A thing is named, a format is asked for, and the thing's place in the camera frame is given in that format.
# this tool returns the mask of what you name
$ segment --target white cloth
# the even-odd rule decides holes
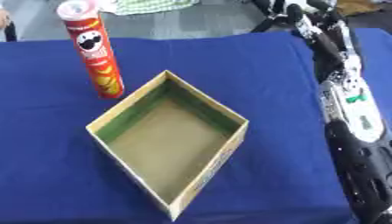
[[[199,0],[95,0],[101,11],[112,12],[116,15],[132,15],[173,11],[192,6]]]

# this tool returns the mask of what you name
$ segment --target pringles mascot face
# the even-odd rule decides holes
[[[102,35],[98,31],[83,32],[76,41],[85,52],[94,52],[102,47]]]

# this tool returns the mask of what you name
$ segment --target person's hand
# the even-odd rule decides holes
[[[0,30],[4,29],[10,23],[10,13],[7,10],[0,9]]]

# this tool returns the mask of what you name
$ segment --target blue fabric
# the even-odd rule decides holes
[[[392,38],[358,34],[365,77],[391,122]],[[250,120],[243,145],[178,223],[351,221],[302,40],[271,32],[112,45],[127,94],[170,69]],[[0,222],[170,223],[85,131],[118,101],[98,99],[70,41],[0,44],[0,77]]]

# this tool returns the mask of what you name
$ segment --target green box lining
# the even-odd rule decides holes
[[[125,109],[124,112],[112,119],[95,134],[106,144],[114,141],[125,130],[130,129],[135,123],[139,122],[157,107],[165,97],[170,97],[178,105],[192,112],[198,118],[228,137],[233,135],[240,127],[239,123],[223,115],[220,111],[211,108],[208,104],[180,87],[174,81],[166,80],[134,105]]]

